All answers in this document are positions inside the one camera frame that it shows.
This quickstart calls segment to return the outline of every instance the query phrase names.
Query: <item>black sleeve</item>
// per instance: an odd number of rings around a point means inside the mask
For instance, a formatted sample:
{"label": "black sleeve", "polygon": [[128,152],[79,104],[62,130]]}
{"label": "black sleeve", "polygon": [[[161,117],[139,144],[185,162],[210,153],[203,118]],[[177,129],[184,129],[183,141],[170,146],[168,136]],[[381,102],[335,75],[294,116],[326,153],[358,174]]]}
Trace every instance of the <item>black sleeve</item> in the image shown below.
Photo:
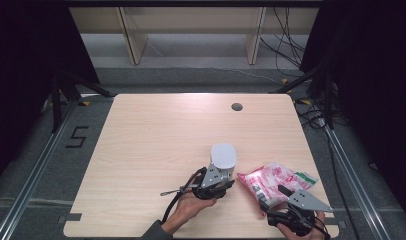
{"label": "black sleeve", "polygon": [[137,238],[137,240],[171,240],[172,235],[166,233],[162,229],[162,224],[159,220],[155,221],[151,227],[144,233],[143,236]]}

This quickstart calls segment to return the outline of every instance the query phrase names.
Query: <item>floor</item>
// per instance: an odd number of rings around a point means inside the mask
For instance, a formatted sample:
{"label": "floor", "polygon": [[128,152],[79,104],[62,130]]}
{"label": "floor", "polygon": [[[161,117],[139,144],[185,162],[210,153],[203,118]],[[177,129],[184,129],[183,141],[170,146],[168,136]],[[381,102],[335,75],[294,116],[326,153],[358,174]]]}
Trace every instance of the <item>floor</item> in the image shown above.
{"label": "floor", "polygon": [[[274,36],[262,36],[276,49],[278,40]],[[132,66],[121,35],[83,35],[84,42],[92,62],[101,80],[102,86],[112,92],[255,92],[266,93],[278,88],[283,80],[292,81],[302,73],[285,58],[276,57],[264,44],[259,47],[255,65],[247,63],[244,43],[238,35],[150,35],[143,58],[139,65]],[[307,36],[293,36],[304,46]],[[290,48],[283,47],[281,52],[292,56]],[[306,97],[305,83],[290,92],[293,99]],[[79,87],[81,93],[91,93]],[[104,124],[111,100],[99,96],[84,98],[86,106],[72,107],[69,121],[64,126],[60,139],[54,142],[55,149],[45,162],[39,181],[31,189],[28,205],[19,222],[14,222],[11,239],[67,239],[63,235],[63,223],[70,211],[76,192],[85,173],[89,158]],[[297,104],[300,113],[306,113],[313,105]],[[69,112],[71,105],[64,106]],[[340,235],[337,239],[406,239],[406,215],[393,197],[381,175],[368,166],[369,156],[362,144],[352,132],[345,116],[338,116],[335,129],[330,134],[337,136],[343,153],[335,154],[336,171],[332,167],[330,151],[325,134],[305,125],[304,132],[323,179],[331,205],[335,209],[340,223]],[[71,139],[77,129],[86,135],[81,148],[67,145],[79,144]],[[12,204],[24,187],[37,159],[41,159],[46,143],[51,139],[51,107],[43,108],[43,115],[15,159],[0,179],[0,224],[9,213]],[[346,173],[346,158],[356,174],[357,182],[362,186],[368,202],[374,212],[366,212],[361,206],[360,197]],[[338,175],[341,192],[334,179]],[[350,215],[347,214],[345,199]],[[384,224],[386,237],[378,236],[375,227],[370,225],[372,213],[380,216]]]}

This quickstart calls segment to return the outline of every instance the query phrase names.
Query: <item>pink plastic package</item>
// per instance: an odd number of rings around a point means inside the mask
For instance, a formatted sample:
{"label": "pink plastic package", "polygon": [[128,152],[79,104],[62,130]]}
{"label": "pink plastic package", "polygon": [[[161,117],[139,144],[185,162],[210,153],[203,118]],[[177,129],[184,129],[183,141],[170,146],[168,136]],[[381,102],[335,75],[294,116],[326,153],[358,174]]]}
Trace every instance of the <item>pink plastic package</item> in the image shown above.
{"label": "pink plastic package", "polygon": [[291,191],[308,190],[318,181],[306,173],[294,172],[277,163],[260,167],[250,174],[237,173],[240,181],[256,199],[263,200],[269,208],[287,200],[287,196],[278,191],[278,185],[284,185]]}

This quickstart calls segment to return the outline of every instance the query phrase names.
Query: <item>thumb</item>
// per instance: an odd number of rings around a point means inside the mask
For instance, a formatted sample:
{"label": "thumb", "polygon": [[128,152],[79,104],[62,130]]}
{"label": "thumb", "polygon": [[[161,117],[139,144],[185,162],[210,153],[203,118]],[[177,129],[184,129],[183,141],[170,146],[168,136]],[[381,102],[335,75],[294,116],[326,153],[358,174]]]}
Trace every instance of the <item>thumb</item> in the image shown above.
{"label": "thumb", "polygon": [[296,239],[296,235],[286,225],[278,223],[277,228],[287,239]]}

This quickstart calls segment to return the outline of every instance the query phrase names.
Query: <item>wooden board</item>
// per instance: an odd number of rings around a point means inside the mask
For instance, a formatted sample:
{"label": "wooden board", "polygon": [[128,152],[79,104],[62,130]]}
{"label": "wooden board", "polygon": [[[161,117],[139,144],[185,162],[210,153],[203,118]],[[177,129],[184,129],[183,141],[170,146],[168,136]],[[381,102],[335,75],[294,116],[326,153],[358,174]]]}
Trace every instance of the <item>wooden board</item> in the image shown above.
{"label": "wooden board", "polygon": [[[243,110],[231,105],[240,103]],[[122,94],[114,100],[71,213],[69,237],[137,237],[161,219],[173,195],[197,169],[208,166],[211,146],[231,143],[235,173],[270,162],[319,178],[288,95]],[[328,203],[319,180],[310,191]],[[327,226],[332,237],[337,226]],[[237,181],[176,238],[276,238],[256,201]]]}

